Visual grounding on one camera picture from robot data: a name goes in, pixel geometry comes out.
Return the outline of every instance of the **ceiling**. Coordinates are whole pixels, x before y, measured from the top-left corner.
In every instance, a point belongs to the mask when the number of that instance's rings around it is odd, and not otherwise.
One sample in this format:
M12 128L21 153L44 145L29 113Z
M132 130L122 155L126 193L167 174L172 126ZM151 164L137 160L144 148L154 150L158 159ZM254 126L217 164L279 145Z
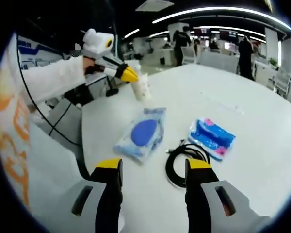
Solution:
M136 12L135 9L144 1L78 0L72 2L44 0L39 7L32 10L26 8L21 12L17 31L20 35L62 51L73 49L74 43L82 42L84 33L81 30L95 28L101 32L117 33L120 38L123 38L131 31L140 29L139 32L128 38L131 40L134 37L149 36L153 33L166 31L169 24L180 20L189 23L191 27L229 26L262 34L264 34L265 26L275 26L276 30L281 31L279 38L289 33L285 27L267 18L245 12L222 10L190 13L152 24L153 20L160 17L207 6L237 6L271 15L272 13L264 0L171 0L174 5L159 12Z

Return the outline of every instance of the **black cable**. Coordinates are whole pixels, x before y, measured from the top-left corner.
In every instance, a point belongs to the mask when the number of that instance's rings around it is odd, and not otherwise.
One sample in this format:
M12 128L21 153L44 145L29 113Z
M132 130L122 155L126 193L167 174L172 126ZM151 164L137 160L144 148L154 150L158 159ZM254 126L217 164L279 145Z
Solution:
M67 109L64 111L64 113L61 115L61 117L58 119L58 121L55 123L54 128L51 129L51 131L49 132L49 136L52 134L53 130L55 129L56 125L59 123L59 121L64 117L64 115L66 114L66 112L68 111L68 109L71 106L71 102L69 104L69 106L67 107Z
M26 84L26 82L25 82L25 79L24 79L24 76L23 76L23 72L22 72L22 70L21 70L20 61L19 61L19 54L18 54L18 45L19 45L19 44L18 44L18 34L16 34L16 54L17 54L18 68L19 68L19 72L20 72L21 78L22 78L22 80L23 80L23 82L24 82L24 85L25 85L26 91L27 91L27 93L28 93L28 96L29 96L30 100L32 101L34 107L38 110L38 112L41 114L41 116L43 117L43 119L44 119L44 120L45 120L45 121L46 121L46 122L47 122L47 123L52 127L52 130L55 130L57 133L59 133L60 136L62 136L64 139L66 139L68 142L72 143L73 145L76 145L76 146L82 147L82 145L72 142L69 138L67 138L65 135L63 135L61 132L59 132L59 131L55 128L55 126L53 126L53 125L49 122L49 120L48 120L48 119L43 115L43 113L41 112L41 110L38 108L37 104L34 102L32 96L31 96L31 94L30 94L30 91L29 91L29 89L28 89L28 87L27 87L27 84Z
M178 174L176 174L174 170L174 161L176 157L180 154L185 154L193 159L198 159L205 161L210 164L210 157L207 151L205 151L201 146L197 144L185 144L180 145L176 149L174 149L172 152L170 152L170 155L166 162L166 174L169 178L169 180L174 183L175 185L185 188L185 178L180 177Z

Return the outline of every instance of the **white sleeve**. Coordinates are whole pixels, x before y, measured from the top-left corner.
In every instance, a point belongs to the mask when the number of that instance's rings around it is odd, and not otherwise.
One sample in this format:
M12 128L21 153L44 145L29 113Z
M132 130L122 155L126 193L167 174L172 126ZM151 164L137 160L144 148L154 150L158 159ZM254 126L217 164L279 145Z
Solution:
M45 67L22 70L22 73L29 92L37 104L85 83L82 56L60 60ZM32 101L24 84L22 93L25 102L31 104Z

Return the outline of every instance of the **wet wipes pack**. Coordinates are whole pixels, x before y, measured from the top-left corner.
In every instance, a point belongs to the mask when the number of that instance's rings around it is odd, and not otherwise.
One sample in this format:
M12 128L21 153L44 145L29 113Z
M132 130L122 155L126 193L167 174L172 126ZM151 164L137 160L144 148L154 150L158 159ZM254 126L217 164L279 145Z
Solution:
M202 145L217 161L222 161L228 154L234 139L234 135L208 118L195 120L190 127L188 136L188 141Z
M145 108L125 130L114 151L144 162L161 143L166 108Z

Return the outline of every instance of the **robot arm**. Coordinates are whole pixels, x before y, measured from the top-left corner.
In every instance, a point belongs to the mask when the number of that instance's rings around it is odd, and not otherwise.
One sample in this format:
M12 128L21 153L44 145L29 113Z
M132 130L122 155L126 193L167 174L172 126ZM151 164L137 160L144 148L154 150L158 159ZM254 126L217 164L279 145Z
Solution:
M83 42L83 56L94 59L95 65L99 66L100 71L124 82L138 80L138 75L130 66L112 55L111 48L114 43L114 35L97 33L94 29L89 29L85 33Z

